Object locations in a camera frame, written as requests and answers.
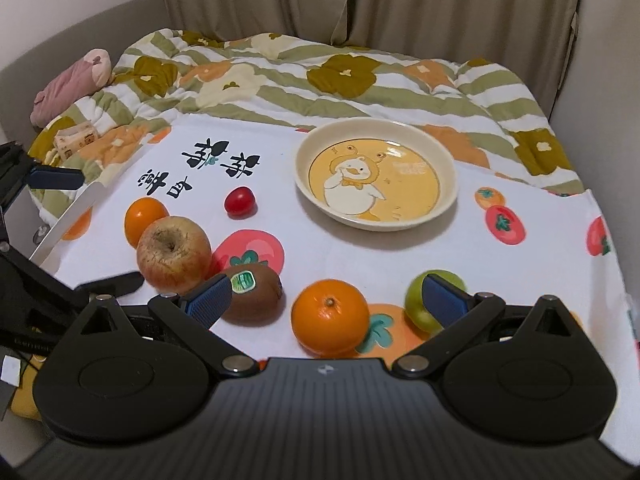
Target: green leaf print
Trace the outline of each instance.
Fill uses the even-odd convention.
[[[602,237],[602,256],[604,256],[607,253],[611,252],[611,246],[609,245],[609,240],[607,239],[606,236]]]
[[[258,253],[252,250],[245,251],[240,258],[238,258],[237,256],[232,256],[231,258],[229,258],[229,265],[232,267],[236,265],[257,264],[257,263],[262,264],[263,262],[258,261]]]
[[[369,330],[364,341],[356,347],[358,354],[371,352],[376,345],[389,348],[394,342],[387,328],[393,326],[394,319],[387,314],[373,314],[369,317]]]
[[[509,220],[505,215],[498,215],[495,218],[495,229],[497,231],[511,231],[511,220]]]

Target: pink pillow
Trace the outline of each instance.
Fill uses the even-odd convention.
[[[78,99],[105,86],[110,75],[109,53],[101,48],[90,50],[51,81],[42,92],[38,92],[33,102],[31,124],[46,127]]]

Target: blue gripper pad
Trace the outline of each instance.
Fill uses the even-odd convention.
[[[180,298],[180,308],[209,329],[231,305],[232,293],[228,276],[217,274]]]
[[[436,274],[427,274],[422,281],[422,305],[442,325],[454,324],[468,312],[471,297]]]

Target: white cloth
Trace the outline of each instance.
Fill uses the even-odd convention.
[[[618,384],[618,403],[603,435],[604,442],[626,460],[640,462],[640,378],[628,320],[628,305],[615,250],[591,256],[586,233],[601,212],[590,192],[559,197],[544,190],[497,178],[491,172],[456,164],[460,193],[449,212],[418,228],[395,233],[356,230],[332,220],[297,192],[294,153],[304,133],[207,116],[185,116],[157,146],[134,162],[94,207],[87,234],[60,242],[44,265],[59,267],[56,277],[70,286],[136,269],[135,251],[124,237],[129,205],[145,195],[138,179],[148,170],[167,171],[167,186],[153,197],[170,214],[187,216],[209,236],[212,249],[231,233],[256,229],[273,234],[285,250],[281,272],[287,307],[279,320],[260,328],[233,326],[219,320],[212,330],[254,358],[302,357],[290,327],[290,306],[307,285],[338,278],[361,290],[370,303],[401,306],[411,280],[428,269],[455,272],[468,290],[488,290],[511,304],[533,304],[555,294],[584,323]],[[183,152],[196,142],[228,140],[219,161],[190,168]],[[231,155],[260,155],[254,174],[232,178],[220,164]],[[188,176],[193,189],[177,199],[166,194]],[[233,220],[223,208],[227,194],[248,186],[257,213]],[[485,211],[476,203],[479,187],[493,187],[522,220],[526,238],[518,245],[499,242],[488,230]],[[145,285],[123,298],[123,304],[146,303],[156,292]]]

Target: mandarin orange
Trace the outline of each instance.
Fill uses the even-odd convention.
[[[367,335],[369,306],[360,291],[341,280],[321,280],[303,290],[291,309],[299,343],[322,357],[353,351]]]
[[[136,249],[145,229],[165,216],[169,216],[169,212],[159,200],[150,196],[137,199],[124,215],[124,235],[129,245]]]

